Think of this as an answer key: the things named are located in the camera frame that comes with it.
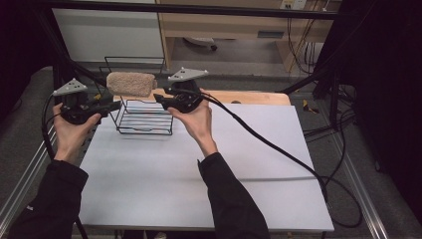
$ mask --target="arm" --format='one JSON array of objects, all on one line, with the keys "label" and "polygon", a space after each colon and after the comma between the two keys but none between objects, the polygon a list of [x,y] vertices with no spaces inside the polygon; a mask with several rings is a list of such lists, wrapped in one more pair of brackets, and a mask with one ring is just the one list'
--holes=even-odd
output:
[{"label": "arm", "polygon": [[212,137],[212,113],[208,104],[202,101],[189,114],[182,114],[176,109],[168,110],[184,123],[205,156],[198,166],[208,187],[217,238],[270,238],[260,209],[218,152]]},{"label": "arm", "polygon": [[94,115],[82,125],[60,117],[60,106],[53,107],[58,138],[56,159],[47,167],[37,196],[21,212],[9,230],[14,238],[71,238],[81,208],[81,192],[88,175],[76,163],[86,135],[100,119]]}]

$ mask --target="black jacket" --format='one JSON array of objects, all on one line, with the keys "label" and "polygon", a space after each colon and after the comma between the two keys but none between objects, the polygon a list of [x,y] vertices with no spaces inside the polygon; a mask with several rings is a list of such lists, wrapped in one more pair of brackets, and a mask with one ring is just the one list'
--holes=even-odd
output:
[{"label": "black jacket", "polygon": [[[198,167],[208,187],[217,238],[270,238],[264,216],[220,153],[198,161]],[[87,179],[80,168],[54,160],[8,238],[71,238]]]}]

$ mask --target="white table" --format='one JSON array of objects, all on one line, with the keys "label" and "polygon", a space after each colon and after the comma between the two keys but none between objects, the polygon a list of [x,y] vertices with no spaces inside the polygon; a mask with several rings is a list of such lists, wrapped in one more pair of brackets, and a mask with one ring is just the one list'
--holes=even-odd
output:
[{"label": "white table", "polygon": [[[250,127],[313,167],[294,107],[226,105]],[[332,231],[317,180],[248,134],[212,105],[220,152],[263,212],[271,231]],[[109,228],[212,230],[197,158],[202,154],[183,124],[173,135],[120,134],[103,119],[81,168],[90,178],[80,217]]]}]

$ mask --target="wire rack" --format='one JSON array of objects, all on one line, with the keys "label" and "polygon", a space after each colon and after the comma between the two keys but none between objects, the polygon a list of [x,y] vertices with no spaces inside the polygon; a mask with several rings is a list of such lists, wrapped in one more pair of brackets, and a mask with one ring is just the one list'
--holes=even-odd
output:
[{"label": "wire rack", "polygon": [[173,116],[161,104],[121,99],[121,108],[111,115],[120,133],[172,135]]},{"label": "wire rack", "polygon": [[[105,77],[112,70],[162,74],[164,58],[156,57],[105,57],[106,67],[100,67]],[[121,107],[111,114],[116,129],[120,133],[172,135],[173,116],[156,102],[124,100]]]}]

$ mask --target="hand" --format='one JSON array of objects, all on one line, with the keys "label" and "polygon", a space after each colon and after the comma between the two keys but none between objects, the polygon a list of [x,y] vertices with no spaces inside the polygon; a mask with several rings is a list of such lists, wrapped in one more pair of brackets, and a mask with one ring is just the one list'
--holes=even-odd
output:
[{"label": "hand", "polygon": [[168,111],[183,122],[189,134],[196,140],[204,156],[217,152],[217,145],[212,137],[211,122],[212,111],[209,102],[203,100],[192,112],[184,114],[175,108],[168,108]]},{"label": "hand", "polygon": [[102,116],[95,114],[84,124],[74,125],[60,116],[61,106],[62,104],[58,104],[53,107],[53,114],[54,116],[57,115],[54,118],[54,128],[56,129],[58,139],[55,160],[63,160],[75,164],[85,138]]}]

